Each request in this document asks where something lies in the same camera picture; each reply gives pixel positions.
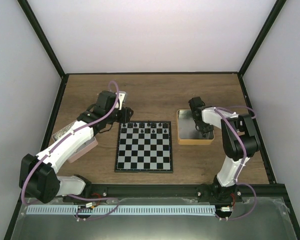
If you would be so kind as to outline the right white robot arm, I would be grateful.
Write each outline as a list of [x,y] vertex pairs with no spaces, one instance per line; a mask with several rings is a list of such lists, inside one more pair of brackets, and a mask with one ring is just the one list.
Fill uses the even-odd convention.
[[247,106],[245,108],[252,115],[238,114],[223,107],[207,106],[199,96],[191,98],[188,103],[195,127],[203,137],[209,137],[214,128],[221,130],[225,159],[209,188],[213,198],[222,202],[234,192],[246,163],[261,148],[254,125],[257,115]]

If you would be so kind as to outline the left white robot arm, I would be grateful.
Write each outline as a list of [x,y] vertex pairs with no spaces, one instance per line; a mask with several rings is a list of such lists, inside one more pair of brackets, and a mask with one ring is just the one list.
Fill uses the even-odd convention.
[[58,176],[57,173],[66,161],[76,160],[94,148],[95,136],[103,133],[107,125],[130,121],[134,112],[123,106],[126,98],[125,91],[102,91],[96,103],[67,126],[67,131],[51,146],[36,155],[24,156],[19,175],[21,199],[29,194],[46,204],[57,196],[75,195],[79,201],[87,202],[92,196],[88,180],[79,175]]

